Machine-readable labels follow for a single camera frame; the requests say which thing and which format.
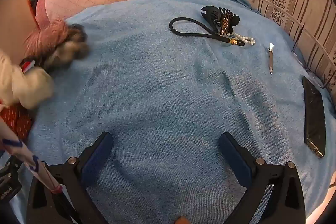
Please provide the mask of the grey brown velvet scrunchie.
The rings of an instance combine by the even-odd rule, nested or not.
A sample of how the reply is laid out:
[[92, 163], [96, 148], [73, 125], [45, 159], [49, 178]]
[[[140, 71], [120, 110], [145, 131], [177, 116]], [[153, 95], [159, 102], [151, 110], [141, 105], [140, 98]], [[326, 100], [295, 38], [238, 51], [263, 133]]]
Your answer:
[[70, 65], [72, 61], [82, 59], [89, 53], [87, 34], [80, 24], [71, 24], [64, 42], [60, 43], [42, 62], [45, 71]]

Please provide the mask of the red white plaid scrunchie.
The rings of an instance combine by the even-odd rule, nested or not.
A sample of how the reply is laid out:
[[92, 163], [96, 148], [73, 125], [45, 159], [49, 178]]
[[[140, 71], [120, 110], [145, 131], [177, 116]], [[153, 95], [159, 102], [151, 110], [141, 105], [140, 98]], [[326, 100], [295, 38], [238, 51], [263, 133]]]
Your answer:
[[38, 58], [54, 50], [65, 41], [69, 26], [61, 19], [56, 19], [48, 26], [34, 30], [25, 39], [23, 58]]

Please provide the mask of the black smartphone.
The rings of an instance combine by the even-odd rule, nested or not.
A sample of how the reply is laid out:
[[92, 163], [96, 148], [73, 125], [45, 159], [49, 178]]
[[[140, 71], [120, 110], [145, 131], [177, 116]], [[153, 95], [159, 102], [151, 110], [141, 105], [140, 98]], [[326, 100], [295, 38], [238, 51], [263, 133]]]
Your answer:
[[320, 91], [306, 78], [302, 78], [305, 101], [304, 142], [318, 158], [326, 151], [325, 110]]

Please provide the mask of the silver hair clip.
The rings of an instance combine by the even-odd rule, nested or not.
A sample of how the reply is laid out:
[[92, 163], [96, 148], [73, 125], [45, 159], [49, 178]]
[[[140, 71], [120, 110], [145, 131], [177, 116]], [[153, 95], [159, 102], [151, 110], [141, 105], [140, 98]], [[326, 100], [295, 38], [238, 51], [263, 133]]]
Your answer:
[[270, 74], [273, 74], [273, 49], [274, 49], [274, 44], [270, 43], [269, 48], [268, 48], [269, 72], [270, 72]]

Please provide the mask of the blue bed blanket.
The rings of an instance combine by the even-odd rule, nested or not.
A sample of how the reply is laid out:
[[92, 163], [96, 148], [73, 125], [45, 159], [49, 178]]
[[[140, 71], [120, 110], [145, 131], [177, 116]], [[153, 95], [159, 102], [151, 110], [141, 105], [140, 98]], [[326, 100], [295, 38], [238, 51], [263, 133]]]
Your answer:
[[[205, 6], [240, 17], [232, 34], [212, 30]], [[292, 39], [246, 0], [130, 0], [68, 22], [84, 26], [91, 50], [52, 73], [54, 96], [38, 108], [27, 145], [54, 165], [111, 133], [88, 188], [108, 222], [222, 223], [245, 191], [218, 150], [224, 132], [268, 163], [294, 162], [307, 214], [323, 202], [335, 172], [334, 105], [322, 90], [320, 159], [303, 140], [306, 71]]]

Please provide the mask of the black hair claw clip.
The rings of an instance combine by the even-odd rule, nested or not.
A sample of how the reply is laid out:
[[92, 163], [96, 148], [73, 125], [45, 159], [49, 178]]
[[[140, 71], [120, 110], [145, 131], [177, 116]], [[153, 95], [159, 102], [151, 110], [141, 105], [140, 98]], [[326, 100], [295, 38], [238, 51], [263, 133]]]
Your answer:
[[229, 9], [205, 6], [201, 8], [201, 11], [202, 17], [204, 17], [212, 30], [218, 35], [226, 36], [232, 34], [233, 27], [237, 26], [240, 22], [240, 17]]

